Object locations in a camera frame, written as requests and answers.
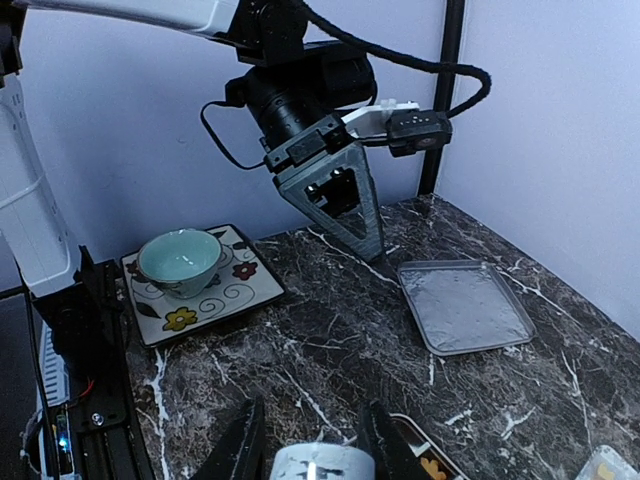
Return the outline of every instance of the white wall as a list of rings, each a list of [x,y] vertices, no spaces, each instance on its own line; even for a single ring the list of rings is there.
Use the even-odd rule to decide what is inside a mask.
[[[640,2],[468,4],[461,61],[494,86],[438,193],[640,339]]]
[[[311,4],[367,39],[439,55],[444,2]],[[313,29],[308,36],[321,37]],[[280,199],[266,170],[236,170],[200,125],[202,104],[222,99],[224,84],[248,69],[232,48],[120,20],[30,11],[22,55],[36,146],[70,227],[96,260],[180,226],[233,222],[257,238],[306,222]],[[433,77],[379,61],[374,68],[380,98],[431,105]],[[209,118],[241,161],[261,160],[248,111],[214,107]],[[420,156],[397,160],[369,150],[369,159],[381,202],[415,194]],[[6,250],[0,245],[0,290],[17,283]]]

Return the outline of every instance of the red flower pattern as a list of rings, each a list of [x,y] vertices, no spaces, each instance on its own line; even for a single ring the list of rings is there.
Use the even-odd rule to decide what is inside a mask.
[[[234,265],[233,276],[246,282],[256,274],[258,264],[256,262],[244,262],[240,265]]]

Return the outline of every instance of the light green bowl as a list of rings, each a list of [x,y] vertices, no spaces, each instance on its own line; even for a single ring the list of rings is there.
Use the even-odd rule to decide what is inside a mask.
[[[159,290],[177,298],[199,295],[218,270],[222,246],[200,230],[165,233],[138,253],[140,272]]]

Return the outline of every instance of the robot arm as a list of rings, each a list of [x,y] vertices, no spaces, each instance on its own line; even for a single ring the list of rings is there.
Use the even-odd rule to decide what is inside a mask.
[[[265,134],[266,163],[279,192],[366,260],[382,251],[382,233],[362,146],[386,145],[399,156],[424,150],[425,137],[439,145],[450,138],[446,118],[424,117],[417,104],[386,103],[342,117],[335,112],[373,95],[373,70],[364,53],[340,42],[305,45],[307,22],[288,2],[0,1],[0,232],[37,297],[73,285],[81,258],[38,159],[15,75],[21,68],[18,43],[27,7],[124,18],[234,46],[239,60],[254,68],[229,82],[228,101],[247,106]],[[358,206],[366,217],[364,238],[336,220]]]
[[[240,0],[19,0],[14,5],[103,15],[212,38],[225,33]]]

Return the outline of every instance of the screw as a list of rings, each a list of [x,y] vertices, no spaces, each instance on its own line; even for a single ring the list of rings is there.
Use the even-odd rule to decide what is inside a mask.
[[[104,417],[96,412],[91,415],[91,421],[96,427],[100,427],[104,423]]]

